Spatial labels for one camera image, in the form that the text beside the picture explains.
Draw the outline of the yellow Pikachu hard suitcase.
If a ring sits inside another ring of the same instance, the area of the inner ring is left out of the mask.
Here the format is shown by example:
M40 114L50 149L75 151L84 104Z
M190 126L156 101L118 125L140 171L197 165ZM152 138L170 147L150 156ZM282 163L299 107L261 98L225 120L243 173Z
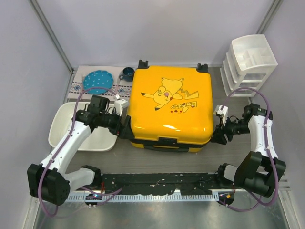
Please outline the yellow Pikachu hard suitcase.
M198 152L214 131L213 93L207 64L149 65L139 60L127 115L134 147Z

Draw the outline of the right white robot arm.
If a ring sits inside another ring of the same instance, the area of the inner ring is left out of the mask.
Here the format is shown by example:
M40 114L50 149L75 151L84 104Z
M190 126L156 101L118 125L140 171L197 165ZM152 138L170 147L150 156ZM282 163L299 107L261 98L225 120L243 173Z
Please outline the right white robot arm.
M286 164L278 159L272 140L273 114L257 104L244 108L241 119L232 121L228 107L218 105L214 114L220 118L211 142L226 145L234 135L250 134L251 150L239 166L220 165L215 176L216 185L243 188L263 197L270 197L285 172Z

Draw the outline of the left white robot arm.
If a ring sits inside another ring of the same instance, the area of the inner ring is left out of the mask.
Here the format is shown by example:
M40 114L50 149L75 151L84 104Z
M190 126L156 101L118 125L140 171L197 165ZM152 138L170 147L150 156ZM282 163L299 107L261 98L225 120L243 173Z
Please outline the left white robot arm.
M79 170L66 173L70 161L82 143L99 127L118 136L122 129L122 115L129 102L118 99L113 111L109 111L109 99L94 95L85 108L74 109L72 122L59 143L38 165L31 164L27 170L30 195L52 203L62 205L69 194L82 187L97 190L102 183L100 169L82 166Z

